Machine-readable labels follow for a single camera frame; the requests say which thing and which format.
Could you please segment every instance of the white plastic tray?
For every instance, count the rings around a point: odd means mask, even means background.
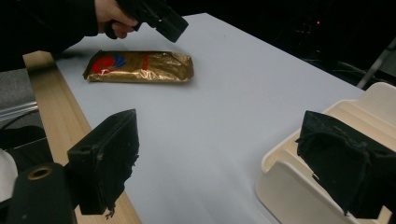
[[[396,151],[394,86],[375,83],[358,100],[340,101],[323,113]],[[299,136],[300,130],[297,130],[263,157],[263,173],[256,183],[257,196],[281,223],[388,223],[391,212],[386,207],[378,219],[357,219],[350,214],[345,217],[338,204],[312,178],[310,168],[297,156],[295,140]]]

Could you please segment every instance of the table surface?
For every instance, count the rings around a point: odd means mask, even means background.
[[[136,109],[140,158],[125,191],[142,223],[277,223],[254,189],[262,157],[305,110],[363,91],[208,14],[185,19],[176,43],[144,23],[124,40],[86,37],[55,62],[92,128]],[[184,84],[90,83],[82,73],[99,49],[182,52],[195,74]]]

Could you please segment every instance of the gold foil package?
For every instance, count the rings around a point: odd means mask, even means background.
[[[170,51],[103,51],[83,74],[95,82],[186,82],[193,77],[190,55]]]

